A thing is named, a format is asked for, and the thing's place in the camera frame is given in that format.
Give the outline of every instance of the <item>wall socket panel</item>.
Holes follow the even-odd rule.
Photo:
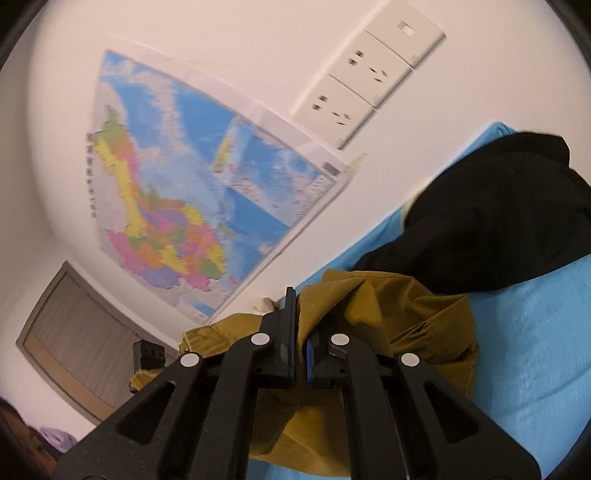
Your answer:
[[[404,0],[393,0],[365,30],[415,67],[445,37],[435,23]]]
[[[325,74],[294,119],[336,148],[343,148],[373,111],[359,95]]]
[[[411,72],[408,63],[364,31],[329,69],[329,75],[374,107]]]

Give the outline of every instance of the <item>silver rivet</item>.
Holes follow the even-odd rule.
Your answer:
[[[400,357],[400,361],[407,367],[416,367],[421,359],[414,353],[405,353]]]
[[[271,341],[271,337],[269,337],[266,333],[255,333],[251,336],[251,342],[255,345],[266,345]]]
[[[332,337],[330,337],[330,341],[334,345],[347,345],[349,343],[349,337],[347,337],[344,333],[335,333]]]
[[[184,367],[194,367],[199,363],[199,356],[196,353],[185,353],[181,357],[181,365]]]

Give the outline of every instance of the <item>colorful map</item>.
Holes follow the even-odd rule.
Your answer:
[[[333,184],[247,119],[110,51],[89,139],[103,250],[200,323]]]

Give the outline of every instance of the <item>blue bed sheet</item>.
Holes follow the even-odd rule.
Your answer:
[[[514,131],[497,122],[459,157]],[[402,233],[401,211],[302,282],[351,270],[366,252]],[[547,476],[591,418],[591,255],[542,277],[469,295],[480,342],[476,404],[529,450]],[[249,480],[316,480],[265,462]]]

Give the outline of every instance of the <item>socket hole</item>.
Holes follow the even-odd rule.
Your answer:
[[[400,22],[398,24],[398,28],[406,33],[406,35],[409,37],[412,37],[416,33],[406,22]]]

